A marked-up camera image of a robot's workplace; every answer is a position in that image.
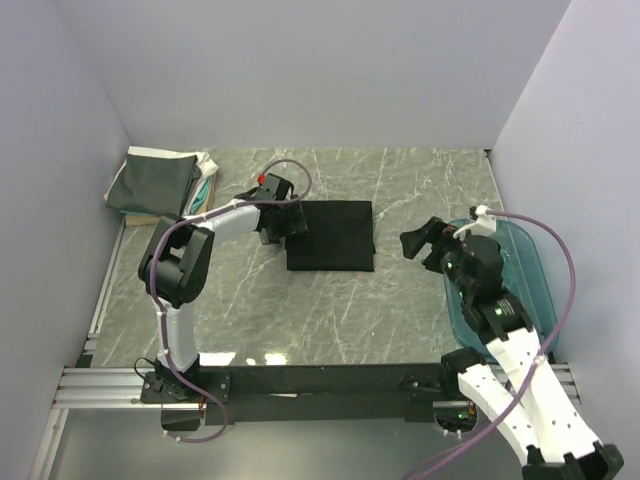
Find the gray marble surface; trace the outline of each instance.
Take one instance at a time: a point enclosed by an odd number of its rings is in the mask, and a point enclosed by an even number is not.
[[[216,149],[215,206],[250,188],[270,160],[301,160],[313,173],[309,198],[372,200],[375,272],[288,272],[281,246],[257,234],[235,238],[211,259],[197,300],[195,333],[207,363],[336,364],[439,361],[458,348],[442,277],[402,257],[398,235],[431,215],[465,217],[469,206],[501,206],[482,150]],[[304,177],[294,166],[275,173]],[[153,227],[124,232],[92,365],[125,367],[154,357],[156,319],[137,278]]]

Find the black folded cloth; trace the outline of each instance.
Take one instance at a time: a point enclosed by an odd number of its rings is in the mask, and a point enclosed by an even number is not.
[[[152,215],[182,215],[202,175],[198,157],[157,158],[127,153],[124,168],[107,196],[107,206]]]
[[[373,272],[373,207],[350,200],[302,201],[309,228],[287,238],[287,270]]]

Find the black cable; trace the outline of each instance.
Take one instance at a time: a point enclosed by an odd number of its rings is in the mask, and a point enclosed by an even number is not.
[[[153,360],[149,360],[147,357],[138,357],[136,358],[136,361],[133,362],[133,371],[136,372],[136,375],[138,375],[141,379],[144,380],[144,375],[142,375],[139,371],[138,371],[138,362],[140,360],[144,360],[145,362],[147,362],[149,365],[151,365],[153,367]]]

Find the pile of cloth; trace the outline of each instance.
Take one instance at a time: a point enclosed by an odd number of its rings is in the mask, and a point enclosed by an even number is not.
[[[218,169],[206,152],[129,147],[104,199],[126,215],[127,226],[194,215],[211,209]]]

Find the plastic container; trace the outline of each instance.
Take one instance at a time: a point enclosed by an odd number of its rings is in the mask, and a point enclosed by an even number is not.
[[[467,219],[454,220],[451,224],[461,227],[468,222]],[[538,330],[542,342],[556,326],[558,319],[536,245],[526,230],[507,220],[498,220],[498,228],[492,238],[500,243],[504,260],[502,269],[504,285],[520,299]],[[460,296],[446,276],[444,283],[449,318],[456,340],[463,347],[473,347],[491,359],[492,356],[487,348],[482,345],[478,336],[465,322]],[[555,347],[557,340],[556,338],[550,345],[548,351]]]

